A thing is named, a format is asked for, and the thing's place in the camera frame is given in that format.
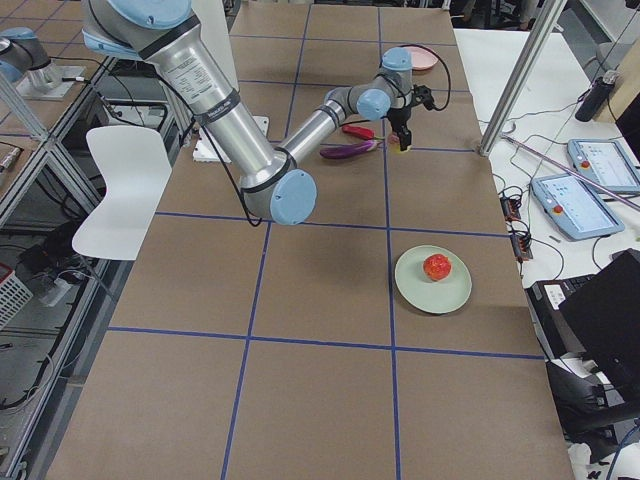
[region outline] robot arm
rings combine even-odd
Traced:
[[[0,32],[0,72],[10,82],[17,82],[27,72],[33,87],[41,92],[48,92],[62,81],[60,71],[35,33],[26,27]]]
[[[254,215],[293,225],[311,214],[316,186],[297,163],[354,113],[367,120],[393,117],[402,148],[410,145],[406,121],[416,96],[411,57],[404,49],[385,54],[370,84],[330,92],[324,104],[274,148],[200,40],[200,21],[190,0],[83,0],[83,8],[87,46],[156,66],[242,171],[240,189]]]

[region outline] white perforated box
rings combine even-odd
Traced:
[[[16,277],[13,269],[0,263],[0,330],[32,297],[33,293]]]

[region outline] blue tablet device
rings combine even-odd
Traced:
[[[640,193],[640,173],[620,144],[612,140],[570,140],[576,170],[615,193]]]
[[[572,240],[624,230],[624,224],[598,194],[571,175],[536,178],[531,187],[547,215]]]

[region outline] plate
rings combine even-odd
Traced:
[[[404,47],[411,53],[411,65],[413,70],[429,70],[436,63],[438,57],[433,53],[418,47]]]
[[[441,253],[451,262],[451,273],[435,282],[422,270],[424,261]],[[449,313],[462,307],[471,294],[471,274],[457,255],[434,245],[420,245],[402,254],[396,262],[396,285],[414,307],[429,313]]]

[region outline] pink plate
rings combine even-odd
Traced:
[[[413,70],[429,70],[436,63],[438,58],[431,52],[418,47],[404,47],[411,52],[411,63]]]

